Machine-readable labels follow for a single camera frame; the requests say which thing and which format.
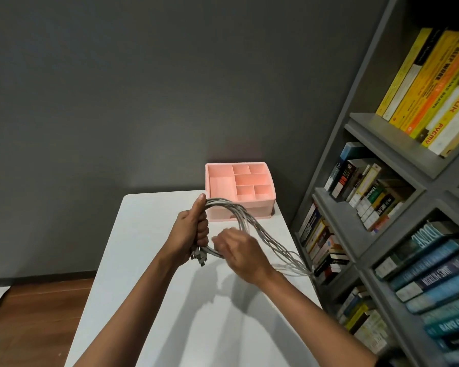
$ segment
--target wooden floor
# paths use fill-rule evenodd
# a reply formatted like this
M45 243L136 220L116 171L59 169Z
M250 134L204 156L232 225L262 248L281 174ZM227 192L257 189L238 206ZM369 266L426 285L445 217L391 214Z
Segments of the wooden floor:
M93 279L13 286L0 303L0 367L62 367Z

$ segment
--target stack of books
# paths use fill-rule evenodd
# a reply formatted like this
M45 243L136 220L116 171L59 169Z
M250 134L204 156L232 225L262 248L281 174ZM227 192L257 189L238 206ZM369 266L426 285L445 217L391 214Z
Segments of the stack of books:
M337 202L347 201L357 210L364 228L376 233L415 190L370 156L361 143L347 143L324 189Z
M336 314L338 322L376 355L398 348L364 286L355 287Z
M447 157L459 145L459 32L423 28L376 113Z
M428 221L375 268L425 331L459 364L459 227Z
M337 242L333 229L313 203L307 224L298 232L300 243L313 262L318 284L329 284L349 263L349 257Z

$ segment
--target hand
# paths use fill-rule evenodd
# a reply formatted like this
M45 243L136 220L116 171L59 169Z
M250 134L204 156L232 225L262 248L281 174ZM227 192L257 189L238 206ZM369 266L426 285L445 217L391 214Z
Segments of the hand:
M208 220L206 216L206 195L197 197L188 211L178 213L168 238L160 250L176 266L184 264L190 257L190 247L197 243L207 246L209 243Z
M224 229L212 241L229 267L248 283L260 287L275 272L257 240L241 230Z

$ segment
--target baseboard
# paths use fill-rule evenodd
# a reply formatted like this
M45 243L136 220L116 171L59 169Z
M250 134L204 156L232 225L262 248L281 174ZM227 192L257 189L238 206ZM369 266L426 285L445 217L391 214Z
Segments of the baseboard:
M73 273L44 274L42 276L0 278L0 287L12 285L73 281L77 279L94 278L96 274L97 271L76 271Z

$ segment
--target bundle of cables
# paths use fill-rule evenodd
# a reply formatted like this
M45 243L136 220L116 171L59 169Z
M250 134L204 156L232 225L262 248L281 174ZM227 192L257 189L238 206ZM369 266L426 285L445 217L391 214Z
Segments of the bundle of cables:
M266 232L260 223L257 222L257 220L251 216L247 209L245 209L242 205L231 202L225 198L208 198L206 202L206 210L213 206L222 206L231 211L238 221L238 227L240 230L249 233L248 224L255 228L263 243L269 246L275 255L277 255L277 257L284 263L274 264L274 268L291 276L294 275L307 277L312 275L312 272L308 271L306 266L301 261L299 254L294 251L289 251L274 238L272 238L272 236ZM204 262L207 260L207 254L223 258L223 256L215 249L209 246L199 247L197 245L193 247L191 258L198 259L199 263L203 266Z

